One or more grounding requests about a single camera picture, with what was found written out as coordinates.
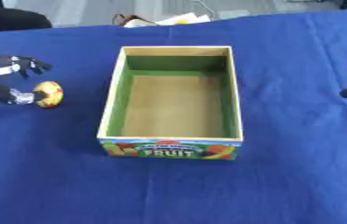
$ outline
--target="cardboard box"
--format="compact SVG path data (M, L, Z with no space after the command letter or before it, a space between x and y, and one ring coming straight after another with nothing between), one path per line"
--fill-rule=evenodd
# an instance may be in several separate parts
M126 46L98 139L111 156L235 159L243 141L229 46Z

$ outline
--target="blue tablecloth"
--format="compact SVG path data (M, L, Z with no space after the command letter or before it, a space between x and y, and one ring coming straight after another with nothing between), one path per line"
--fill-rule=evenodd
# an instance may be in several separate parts
M230 161L107 157L96 141L121 46L233 46L245 142ZM0 224L347 223L347 11L208 24L0 32L54 70L56 109L0 104Z

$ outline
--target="robot finger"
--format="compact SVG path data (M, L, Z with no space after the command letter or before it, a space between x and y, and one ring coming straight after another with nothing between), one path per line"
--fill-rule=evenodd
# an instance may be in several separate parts
M19 73L21 74L22 77L24 77L25 79L29 78L28 73L26 72L26 70L22 69L19 70Z

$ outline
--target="box wall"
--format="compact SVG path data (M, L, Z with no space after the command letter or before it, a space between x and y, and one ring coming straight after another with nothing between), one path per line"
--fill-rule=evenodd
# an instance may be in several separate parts
M234 160L240 142L189 141L161 139L116 139L100 140L103 148L114 157L141 158L192 158Z

